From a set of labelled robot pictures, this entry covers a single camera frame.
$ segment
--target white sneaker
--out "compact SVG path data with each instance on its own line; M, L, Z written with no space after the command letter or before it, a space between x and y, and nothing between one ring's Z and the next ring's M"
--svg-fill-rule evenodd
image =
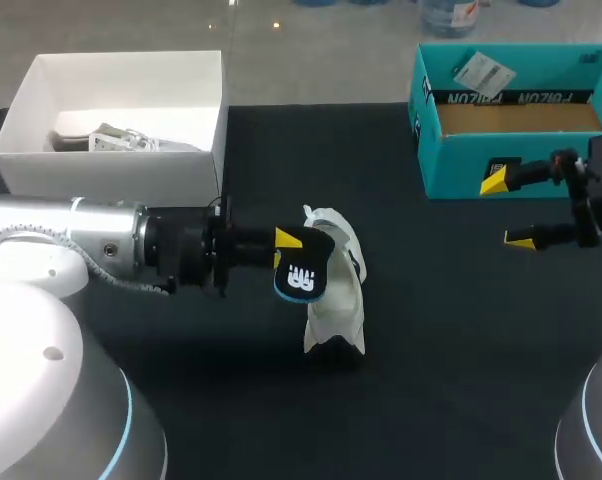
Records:
M318 302L308 305L304 351L308 353L317 344L342 337L365 354L361 282L367 272L359 241L350 224L335 210L312 211L308 206L304 209L308 217L304 226L323 230L336 242L328 261L325 294Z
M368 270L365 267L363 254L361 253L361 244L359 243L356 233L354 233L352 225L350 225L348 221L343 218L343 215L333 208L317 208L316 210L312 210L312 208L310 208L308 205L304 205L303 211L307 217L305 223L303 224L304 227L329 225L338 227L349 237L349 240L345 243L345 248L352 254L352 257L355 261L355 266L358 265L359 279L361 280L361 283L365 282L365 279L368 276ZM339 246L339 240L339 238L335 238L337 247Z

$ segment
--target black table surface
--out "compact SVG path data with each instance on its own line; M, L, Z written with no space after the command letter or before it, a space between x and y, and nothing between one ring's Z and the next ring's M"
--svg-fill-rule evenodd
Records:
M237 223L302 222L304 203L352 223L367 356L305 361L305 309L268 272L232 272L225 300L91 285L90 326L164 425L169 480L555 478L557 422L602 351L602 248L501 240L569 219L566 202L428 201L404 104L231 108L226 172Z

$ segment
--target open cardboard box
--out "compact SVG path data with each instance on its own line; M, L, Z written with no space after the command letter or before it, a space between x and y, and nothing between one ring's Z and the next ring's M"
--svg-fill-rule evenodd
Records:
M516 72L493 99L454 80L476 52ZM602 45L420 45L408 110L428 197L479 198L481 182L507 163L565 148L587 158L588 140L602 134ZM547 183L507 195L567 190Z
M85 53L34 59L0 132L13 194L206 206L221 193L227 126L221 52ZM48 135L101 123L202 152L54 152Z

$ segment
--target black shoe tongue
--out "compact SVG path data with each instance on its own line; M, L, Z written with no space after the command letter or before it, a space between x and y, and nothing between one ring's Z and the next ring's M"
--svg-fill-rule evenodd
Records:
M314 228L282 230L301 241L302 247L277 249L280 259L274 273L274 288L290 302L316 302L328 284L328 260L334 251L334 240Z

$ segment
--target teal shoe box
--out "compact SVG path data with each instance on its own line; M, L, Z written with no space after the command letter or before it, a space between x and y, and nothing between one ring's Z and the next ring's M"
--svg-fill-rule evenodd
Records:
M516 73L492 99L455 81L477 52ZM480 198L481 182L510 162L548 160L565 148L587 158L588 140L602 135L602 45L420 45L408 110L428 197ZM507 196L567 190L547 183Z

